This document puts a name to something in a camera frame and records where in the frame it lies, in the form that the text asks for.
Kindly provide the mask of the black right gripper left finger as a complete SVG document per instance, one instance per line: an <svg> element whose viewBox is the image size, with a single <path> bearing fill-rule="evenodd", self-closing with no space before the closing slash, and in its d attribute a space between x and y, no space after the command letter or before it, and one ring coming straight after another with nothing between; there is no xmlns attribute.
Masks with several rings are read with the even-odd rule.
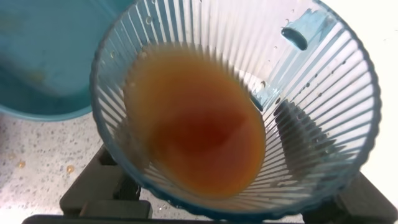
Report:
<svg viewBox="0 0 398 224"><path fill-rule="evenodd" d="M60 199L60 208L68 217L150 218L152 206L140 195L141 187L101 146Z"/></svg>

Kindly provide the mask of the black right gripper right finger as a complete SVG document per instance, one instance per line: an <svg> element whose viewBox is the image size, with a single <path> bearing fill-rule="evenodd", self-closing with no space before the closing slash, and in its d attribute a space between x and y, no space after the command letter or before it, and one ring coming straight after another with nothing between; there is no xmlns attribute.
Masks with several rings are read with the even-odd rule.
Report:
<svg viewBox="0 0 398 224"><path fill-rule="evenodd" d="M395 206L362 174L317 208L303 212L306 224L394 224Z"/></svg>

